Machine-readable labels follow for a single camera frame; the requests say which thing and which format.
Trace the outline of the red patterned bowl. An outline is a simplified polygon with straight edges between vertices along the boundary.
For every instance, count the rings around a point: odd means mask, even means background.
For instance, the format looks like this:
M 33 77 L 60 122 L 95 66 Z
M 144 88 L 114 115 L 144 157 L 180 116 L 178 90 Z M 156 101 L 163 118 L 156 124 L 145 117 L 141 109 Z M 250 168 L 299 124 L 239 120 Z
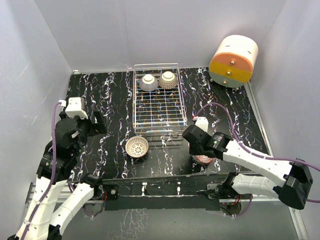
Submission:
M 208 157 L 205 155 L 192 155 L 192 158 L 197 164 L 200 165 L 208 165 L 214 160 L 213 157 Z

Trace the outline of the purple striped bowl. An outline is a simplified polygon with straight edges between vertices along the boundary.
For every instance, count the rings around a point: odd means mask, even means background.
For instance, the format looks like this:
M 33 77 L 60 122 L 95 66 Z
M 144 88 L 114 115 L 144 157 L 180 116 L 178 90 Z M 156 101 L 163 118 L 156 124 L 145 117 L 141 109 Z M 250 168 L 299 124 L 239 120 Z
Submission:
M 145 74 L 140 82 L 139 87 L 145 92 L 152 92 L 158 88 L 158 80 L 151 74 Z

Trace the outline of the brown floral patterned bowl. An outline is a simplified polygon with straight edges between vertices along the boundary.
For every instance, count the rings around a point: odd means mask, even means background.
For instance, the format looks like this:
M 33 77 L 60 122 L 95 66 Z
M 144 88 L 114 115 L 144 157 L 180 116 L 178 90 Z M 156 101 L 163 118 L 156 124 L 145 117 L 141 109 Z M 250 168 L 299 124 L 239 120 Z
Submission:
M 178 85 L 178 79 L 173 72 L 166 71 L 160 76 L 158 85 L 165 90 L 170 90 Z

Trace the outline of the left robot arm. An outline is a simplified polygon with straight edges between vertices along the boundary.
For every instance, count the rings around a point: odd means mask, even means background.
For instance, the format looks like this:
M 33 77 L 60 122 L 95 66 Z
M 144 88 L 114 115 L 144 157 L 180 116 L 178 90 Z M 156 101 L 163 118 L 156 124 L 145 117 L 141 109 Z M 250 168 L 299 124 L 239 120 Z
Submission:
M 35 189 L 21 227 L 11 240 L 60 240 L 71 220 L 90 199 L 104 195 L 103 181 L 86 174 L 62 205 L 56 207 L 61 191 L 68 182 L 71 170 L 77 164 L 88 137 L 107 132 L 106 120 L 100 111 L 94 111 L 96 122 L 67 115 L 63 110 L 58 122 L 52 124 L 52 141 L 45 147 L 37 169 Z

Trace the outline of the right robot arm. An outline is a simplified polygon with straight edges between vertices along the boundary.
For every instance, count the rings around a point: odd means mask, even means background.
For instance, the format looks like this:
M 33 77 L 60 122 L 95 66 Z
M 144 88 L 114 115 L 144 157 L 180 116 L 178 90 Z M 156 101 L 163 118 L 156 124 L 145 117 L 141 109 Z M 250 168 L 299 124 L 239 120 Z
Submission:
M 222 132 L 209 135 L 195 124 L 182 134 L 193 156 L 218 158 L 241 165 L 253 175 L 230 172 L 222 184 L 206 191 L 212 198 L 233 199 L 239 195 L 262 195 L 277 198 L 293 209 L 304 209 L 313 178 L 306 162 L 275 160 L 253 149 L 244 148 L 231 136 Z

